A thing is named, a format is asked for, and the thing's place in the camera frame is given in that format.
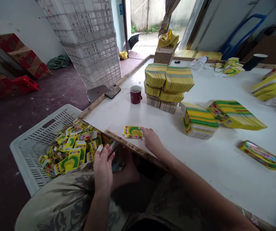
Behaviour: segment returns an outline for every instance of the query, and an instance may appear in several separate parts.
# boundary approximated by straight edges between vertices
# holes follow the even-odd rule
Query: red plastic stool
[[[20,76],[13,80],[13,83],[19,88],[24,94],[29,93],[31,91],[39,91],[39,85],[31,80],[28,76]]]

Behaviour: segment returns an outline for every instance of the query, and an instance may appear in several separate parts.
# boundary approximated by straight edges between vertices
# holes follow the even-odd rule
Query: concrete floor
[[[122,76],[141,61],[122,60]],[[0,230],[14,230],[17,216],[30,198],[10,143],[65,104],[80,110],[90,105],[85,85],[73,65],[52,72],[37,81],[40,91],[27,95],[14,92],[0,99]]]

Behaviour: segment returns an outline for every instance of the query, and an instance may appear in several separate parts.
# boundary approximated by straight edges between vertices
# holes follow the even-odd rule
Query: black cup
[[[264,54],[254,54],[253,57],[244,64],[243,68],[245,69],[245,71],[251,71],[267,57],[268,56]]]

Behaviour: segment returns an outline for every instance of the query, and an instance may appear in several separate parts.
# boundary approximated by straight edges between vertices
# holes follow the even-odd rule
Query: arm
[[[198,174],[172,155],[152,129],[140,128],[145,147],[169,167],[185,186],[191,197],[216,220],[230,230],[257,230],[233,205]]]
[[[84,226],[84,231],[106,231],[108,227],[108,215],[110,195],[112,189],[112,160],[113,153],[107,144],[104,148],[100,145],[94,154],[95,193]]]
[[[84,226],[84,231],[107,230],[110,193],[95,191],[90,210]]]

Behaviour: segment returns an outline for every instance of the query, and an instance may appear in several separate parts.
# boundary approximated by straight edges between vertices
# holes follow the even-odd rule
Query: white table
[[[123,136],[125,125],[153,128],[171,153],[224,197],[276,226],[276,171],[236,148],[240,140],[250,140],[276,155],[276,110],[250,94],[252,86],[270,70],[255,68],[227,78],[213,76],[213,70],[193,71],[195,86],[184,93],[185,102],[205,104],[211,99],[237,100],[268,126],[261,131],[219,127],[210,140],[204,141],[186,136],[179,107],[175,114],[170,114],[146,104],[144,69],[153,61],[149,59],[121,84],[121,92],[114,99],[104,99],[84,121],[119,136]],[[172,62],[173,66],[189,64],[189,61]],[[134,85],[143,88],[143,99],[137,105],[130,103],[129,88]],[[142,140],[130,139],[129,142],[149,152]]]

